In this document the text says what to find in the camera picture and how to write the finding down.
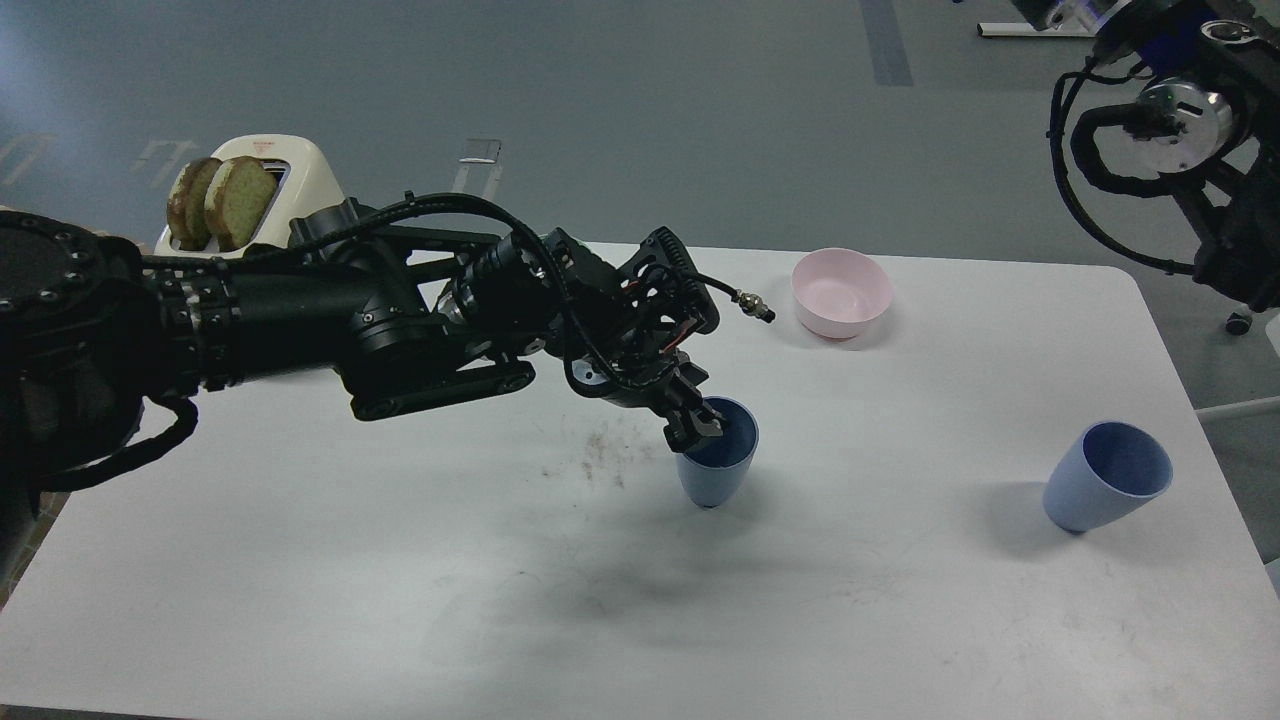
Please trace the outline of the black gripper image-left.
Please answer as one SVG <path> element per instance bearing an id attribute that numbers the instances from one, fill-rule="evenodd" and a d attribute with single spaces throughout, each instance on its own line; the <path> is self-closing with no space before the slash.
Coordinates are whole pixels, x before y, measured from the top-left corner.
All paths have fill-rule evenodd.
<path id="1" fill-rule="evenodd" d="M 698 388 L 709 375 L 680 347 L 721 323 L 684 241 L 659 227 L 620 266 L 563 229 L 547 234 L 545 246 L 562 264 L 575 314 L 557 322 L 547 348 L 570 359 L 573 391 L 660 411 L 675 454 L 722 439 L 727 420 Z"/>

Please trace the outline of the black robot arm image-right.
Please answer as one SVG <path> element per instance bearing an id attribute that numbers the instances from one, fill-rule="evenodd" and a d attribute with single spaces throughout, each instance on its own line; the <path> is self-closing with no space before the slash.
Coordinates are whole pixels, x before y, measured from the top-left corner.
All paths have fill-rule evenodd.
<path id="1" fill-rule="evenodd" d="M 1018 1 L 1037 32 L 1076 20 L 1094 44 L 1053 86 L 1050 161 L 1076 224 L 1107 250 L 1185 275 L 1253 313 L 1279 301 L 1277 27 L 1251 1 Z M 1096 190 L 1171 199 L 1188 263 L 1128 247 L 1084 209 Z"/>

